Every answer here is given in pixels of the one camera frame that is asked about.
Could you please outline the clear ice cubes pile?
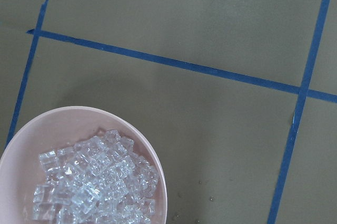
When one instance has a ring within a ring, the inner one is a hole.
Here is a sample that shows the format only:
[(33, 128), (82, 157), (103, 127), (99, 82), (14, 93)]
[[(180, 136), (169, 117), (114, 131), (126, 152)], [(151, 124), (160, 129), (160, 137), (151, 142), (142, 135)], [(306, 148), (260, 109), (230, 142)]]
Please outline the clear ice cubes pile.
[(34, 191), (41, 223), (151, 223), (159, 175), (134, 141), (108, 130), (73, 146), (41, 153), (46, 179)]

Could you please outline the pink bowl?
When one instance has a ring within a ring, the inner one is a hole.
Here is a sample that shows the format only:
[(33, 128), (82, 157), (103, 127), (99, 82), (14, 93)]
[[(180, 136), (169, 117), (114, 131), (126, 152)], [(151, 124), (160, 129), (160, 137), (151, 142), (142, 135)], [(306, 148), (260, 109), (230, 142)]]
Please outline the pink bowl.
[(106, 111), (67, 106), (45, 112), (25, 124), (1, 157), (1, 223), (33, 223), (33, 193), (45, 179), (38, 155), (74, 145), (109, 129), (134, 140), (135, 152), (147, 158), (159, 173), (152, 223), (167, 220), (167, 190), (159, 158), (146, 137), (133, 125)]

